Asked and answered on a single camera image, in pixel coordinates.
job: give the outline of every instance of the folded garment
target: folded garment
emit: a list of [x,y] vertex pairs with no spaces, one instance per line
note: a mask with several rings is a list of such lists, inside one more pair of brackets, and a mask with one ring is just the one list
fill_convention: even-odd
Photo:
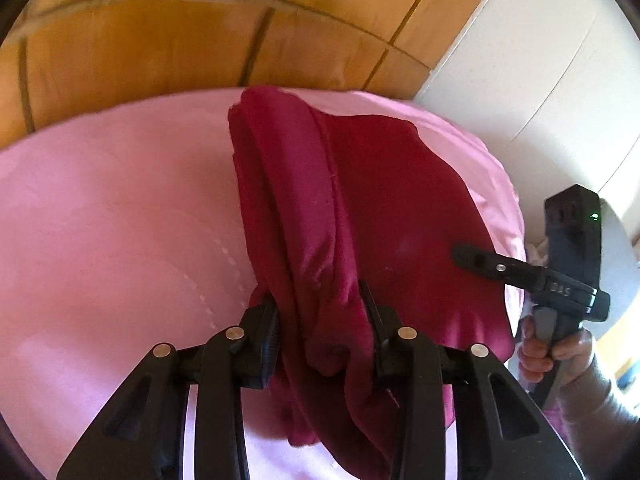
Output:
[[[358,291],[436,343],[513,353],[504,285],[458,269],[466,242],[494,250],[460,176],[408,121],[332,116],[275,88],[229,111],[257,288],[280,308],[270,386],[293,446],[318,440],[350,473],[388,478],[399,410],[372,387],[372,333]],[[453,420],[445,390],[446,423]]]

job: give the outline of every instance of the pink tablecloth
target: pink tablecloth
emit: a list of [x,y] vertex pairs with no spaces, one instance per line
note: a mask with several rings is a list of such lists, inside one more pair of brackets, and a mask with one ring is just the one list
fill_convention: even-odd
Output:
[[[226,123],[240,92],[125,105],[0,153],[0,412],[49,479],[149,348],[203,343],[246,307],[255,279]],[[409,103],[295,93],[332,114],[412,121],[465,181],[495,249],[524,259],[517,197],[477,138]],[[505,294],[514,326],[522,297]],[[290,448],[264,393],[243,399],[252,478],[350,478],[322,446]]]

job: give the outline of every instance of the forearm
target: forearm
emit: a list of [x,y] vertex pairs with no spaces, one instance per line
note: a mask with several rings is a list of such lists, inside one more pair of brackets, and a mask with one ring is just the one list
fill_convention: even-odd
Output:
[[625,444],[640,431],[639,417],[624,402],[615,380],[594,359],[581,377],[561,389],[560,409],[570,447],[589,480],[606,478]]

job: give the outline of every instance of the silver screw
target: silver screw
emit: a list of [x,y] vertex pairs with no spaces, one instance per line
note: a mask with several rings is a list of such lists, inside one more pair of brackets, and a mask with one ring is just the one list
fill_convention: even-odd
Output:
[[410,326],[401,326],[398,329],[398,335],[402,339],[415,339],[418,337],[418,333],[415,331],[415,328],[411,328]]
[[154,346],[154,355],[156,357],[167,357],[171,353],[171,347],[167,343],[160,343]]
[[244,337],[244,330],[242,327],[232,326],[226,329],[225,336],[227,339],[231,339],[231,341],[242,339]]
[[483,344],[476,343],[471,346],[471,353],[476,357],[487,357],[489,355],[489,349]]

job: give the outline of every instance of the white wall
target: white wall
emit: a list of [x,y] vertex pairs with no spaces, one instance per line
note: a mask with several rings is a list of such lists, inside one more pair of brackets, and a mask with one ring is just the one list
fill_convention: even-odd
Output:
[[614,0],[485,0],[416,101],[504,164],[528,241],[574,183],[640,234],[640,41]]

